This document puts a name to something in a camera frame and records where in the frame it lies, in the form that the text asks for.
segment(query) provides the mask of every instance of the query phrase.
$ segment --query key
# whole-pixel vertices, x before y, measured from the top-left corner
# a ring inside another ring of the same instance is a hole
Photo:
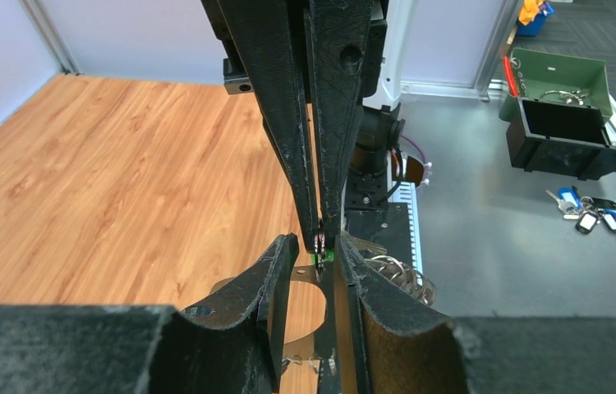
[[[552,199],[557,203],[557,209],[559,209],[563,213],[576,213],[578,211],[576,205],[570,203],[569,201],[564,201],[563,199],[560,199],[555,193],[549,190],[545,190],[545,193],[552,197]]]

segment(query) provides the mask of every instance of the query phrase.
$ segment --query key ring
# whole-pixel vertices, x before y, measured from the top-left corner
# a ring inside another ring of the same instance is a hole
[[[579,208],[577,208],[574,205],[571,205],[563,209],[562,212],[567,215],[576,214],[576,213],[579,213]]]
[[[540,95],[539,100],[544,101],[543,97],[549,94],[559,94],[559,99],[565,100],[565,101],[567,100],[567,98],[576,100],[577,103],[579,103],[579,105],[583,105],[584,103],[584,100],[581,97],[579,97],[577,94],[574,94],[573,92],[565,92],[564,90],[548,90]]]
[[[589,205],[589,206],[593,206],[593,199],[591,197],[589,197],[588,195],[584,195],[582,196],[579,201],[581,201],[582,205]]]

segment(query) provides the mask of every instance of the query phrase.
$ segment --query wooden floor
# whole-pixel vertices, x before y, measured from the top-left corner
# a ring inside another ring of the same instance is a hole
[[[0,303],[183,308],[290,231],[251,94],[57,76],[0,127]],[[310,285],[292,284],[290,302],[288,341],[324,315]],[[282,392],[315,382],[293,365]]]

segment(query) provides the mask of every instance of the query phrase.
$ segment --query red handle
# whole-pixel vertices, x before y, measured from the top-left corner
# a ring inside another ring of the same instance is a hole
[[[508,91],[513,97],[518,97],[518,86],[516,86],[516,80],[513,78],[513,72],[511,70],[511,60],[508,56],[503,59],[504,73],[506,74],[506,81],[508,82]]]

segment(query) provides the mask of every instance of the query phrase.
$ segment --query orange object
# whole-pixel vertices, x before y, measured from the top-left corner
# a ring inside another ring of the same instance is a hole
[[[545,0],[524,0],[521,12],[518,14],[518,21],[526,26],[530,24],[540,12],[540,6],[545,3]]]

